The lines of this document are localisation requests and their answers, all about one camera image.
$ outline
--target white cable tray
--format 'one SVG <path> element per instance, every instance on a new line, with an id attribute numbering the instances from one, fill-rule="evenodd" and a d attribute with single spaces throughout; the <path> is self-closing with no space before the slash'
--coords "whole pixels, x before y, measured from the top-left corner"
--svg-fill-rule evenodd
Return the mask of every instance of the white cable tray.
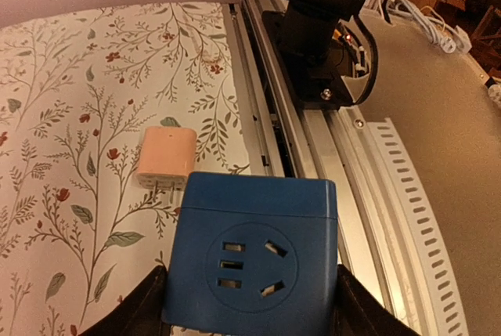
<path id="1" fill-rule="evenodd" d="M 389 118 L 385 122 L 370 122 L 369 129 L 405 210 L 440 335 L 467 336 L 467 322 L 449 255 L 416 169 Z"/>

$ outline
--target socket holes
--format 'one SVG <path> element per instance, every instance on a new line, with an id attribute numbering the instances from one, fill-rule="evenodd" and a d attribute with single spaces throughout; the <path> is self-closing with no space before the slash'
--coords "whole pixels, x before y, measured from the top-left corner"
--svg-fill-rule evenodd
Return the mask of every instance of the socket holes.
<path id="1" fill-rule="evenodd" d="M 278 283 L 274 283 L 273 285 L 270 285 L 269 287 L 266 287 L 263 290 L 261 290 L 261 295 L 263 296 L 263 298 L 266 298 L 284 288 L 285 284 L 283 283 L 283 281 L 279 281 Z"/>
<path id="2" fill-rule="evenodd" d="M 230 242 L 223 242 L 222 249 L 233 252 L 244 252 L 245 244 L 234 244 Z"/>
<path id="3" fill-rule="evenodd" d="M 243 269 L 242 262 L 230 262 L 229 260 L 221 260 L 219 266 L 225 269 Z"/>
<path id="4" fill-rule="evenodd" d="M 231 289 L 240 289 L 242 287 L 242 281 L 218 279 L 218 286 L 219 287 L 229 287 Z"/>
<path id="5" fill-rule="evenodd" d="M 268 250 L 270 250 L 273 254 L 277 254 L 278 256 L 281 256 L 282 258 L 285 258 L 285 255 L 287 255 L 287 250 L 284 250 L 279 245 L 274 244 L 270 240 L 265 243 L 265 247 Z"/>

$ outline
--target white cable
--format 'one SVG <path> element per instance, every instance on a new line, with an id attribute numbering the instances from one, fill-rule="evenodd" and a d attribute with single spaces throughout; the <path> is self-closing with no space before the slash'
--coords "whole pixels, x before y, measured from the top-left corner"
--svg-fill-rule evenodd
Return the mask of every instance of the white cable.
<path id="1" fill-rule="evenodd" d="M 428 40 L 433 45 L 440 46 L 444 52 L 455 52 L 458 46 L 461 52 L 468 52 L 471 48 L 470 39 L 460 28 L 456 27 L 454 29 L 447 25 L 443 18 L 435 11 L 435 16 L 438 16 L 440 19 L 425 16 L 410 0 L 395 0 L 393 6 L 388 8 L 388 12 L 416 21 Z"/>

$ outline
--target floral wallpaper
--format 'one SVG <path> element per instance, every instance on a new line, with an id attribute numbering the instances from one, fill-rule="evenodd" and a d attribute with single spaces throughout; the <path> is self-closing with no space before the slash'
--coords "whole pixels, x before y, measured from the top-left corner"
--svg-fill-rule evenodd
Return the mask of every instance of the floral wallpaper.
<path id="1" fill-rule="evenodd" d="M 151 125 L 195 129 L 197 170 L 249 172 L 219 4 L 0 30 L 0 335 L 79 334 L 168 264 L 182 194 L 134 178 Z"/>

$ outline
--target pink power adapter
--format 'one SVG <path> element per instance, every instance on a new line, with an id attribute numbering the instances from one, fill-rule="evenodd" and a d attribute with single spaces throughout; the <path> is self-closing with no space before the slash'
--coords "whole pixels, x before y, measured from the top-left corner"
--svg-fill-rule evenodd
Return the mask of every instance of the pink power adapter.
<path id="1" fill-rule="evenodd" d="M 147 189 L 180 190 L 195 166 L 196 132 L 183 127 L 148 127 L 136 178 Z"/>

